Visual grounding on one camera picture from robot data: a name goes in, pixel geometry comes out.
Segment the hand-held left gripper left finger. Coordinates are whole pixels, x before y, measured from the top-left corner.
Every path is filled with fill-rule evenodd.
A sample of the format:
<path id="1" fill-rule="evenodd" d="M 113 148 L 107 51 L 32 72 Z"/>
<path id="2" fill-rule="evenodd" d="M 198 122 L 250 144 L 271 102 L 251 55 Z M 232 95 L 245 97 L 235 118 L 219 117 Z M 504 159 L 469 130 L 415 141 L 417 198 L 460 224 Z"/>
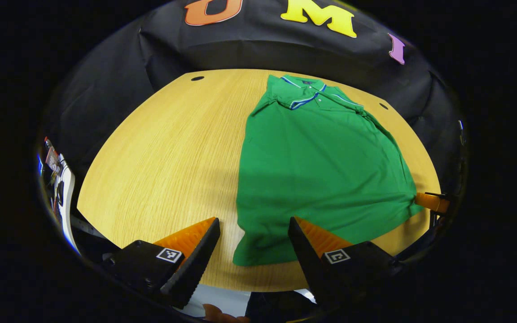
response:
<path id="1" fill-rule="evenodd" d="M 141 296 L 184 308 L 209 264 L 221 235 L 211 217 L 159 241 L 136 240 L 102 262 L 102 269 Z"/>

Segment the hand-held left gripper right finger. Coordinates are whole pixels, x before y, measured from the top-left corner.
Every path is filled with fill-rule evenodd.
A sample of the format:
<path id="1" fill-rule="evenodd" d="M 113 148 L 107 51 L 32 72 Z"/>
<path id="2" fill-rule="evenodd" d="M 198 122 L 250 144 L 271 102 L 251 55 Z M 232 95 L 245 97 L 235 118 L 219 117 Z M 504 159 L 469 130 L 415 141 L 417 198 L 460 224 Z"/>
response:
<path id="1" fill-rule="evenodd" d="M 358 244 L 291 217 L 289 239 L 308 288 L 322 307 L 365 302 L 405 270 L 405 264 L 371 241 Z"/>

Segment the green T-shirt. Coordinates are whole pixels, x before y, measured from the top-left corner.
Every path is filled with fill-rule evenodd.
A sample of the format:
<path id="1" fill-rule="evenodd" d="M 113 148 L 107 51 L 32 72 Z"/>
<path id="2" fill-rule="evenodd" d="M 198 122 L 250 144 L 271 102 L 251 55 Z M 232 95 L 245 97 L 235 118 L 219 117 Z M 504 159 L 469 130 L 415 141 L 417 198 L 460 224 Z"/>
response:
<path id="1" fill-rule="evenodd" d="M 351 244 L 378 238 L 422 211 L 393 135 L 340 88 L 269 75 L 246 120 L 236 196 L 243 230 L 232 262 L 293 262 L 298 216 Z"/>

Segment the person's dark clothing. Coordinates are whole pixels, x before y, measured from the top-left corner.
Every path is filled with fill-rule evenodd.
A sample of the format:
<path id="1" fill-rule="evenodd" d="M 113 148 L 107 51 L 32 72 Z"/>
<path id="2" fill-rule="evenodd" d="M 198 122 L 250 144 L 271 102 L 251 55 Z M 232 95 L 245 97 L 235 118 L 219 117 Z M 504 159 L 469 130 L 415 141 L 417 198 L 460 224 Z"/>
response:
<path id="1" fill-rule="evenodd" d="M 286 323 L 309 317 L 318 305 L 295 291 L 251 292 L 245 317 L 251 323 Z"/>

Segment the black backdrop cloth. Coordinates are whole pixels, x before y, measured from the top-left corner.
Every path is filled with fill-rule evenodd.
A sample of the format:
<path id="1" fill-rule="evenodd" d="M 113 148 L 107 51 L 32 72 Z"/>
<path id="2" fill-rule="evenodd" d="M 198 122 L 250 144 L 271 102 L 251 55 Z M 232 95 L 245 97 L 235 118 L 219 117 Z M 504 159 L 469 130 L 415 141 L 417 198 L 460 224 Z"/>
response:
<path id="1" fill-rule="evenodd" d="M 109 135 L 152 94 L 189 72 L 229 68 L 316 76 L 385 100 L 422 141 L 443 193 L 465 190 L 464 124 L 453 90 L 406 37 L 363 10 L 353 14 L 355 38 L 329 22 L 283 20 L 289 0 L 242 0 L 234 17 L 188 25 L 187 5 L 173 0 L 121 27 L 91 49 L 52 92 L 41 119 L 78 179 Z"/>

